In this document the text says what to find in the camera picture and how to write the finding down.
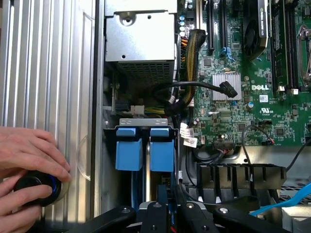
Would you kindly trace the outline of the person's left hand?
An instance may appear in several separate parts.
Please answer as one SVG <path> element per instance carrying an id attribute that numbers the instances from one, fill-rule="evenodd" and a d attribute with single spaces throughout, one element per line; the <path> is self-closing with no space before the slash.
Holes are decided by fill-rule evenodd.
<path id="1" fill-rule="evenodd" d="M 50 132 L 38 129 L 1 127 L 0 129 L 0 231 L 25 233 L 41 215 L 41 207 L 25 204 L 52 193 L 47 185 L 13 191 L 27 171 L 35 170 L 70 182 L 70 166 L 58 150 Z"/>

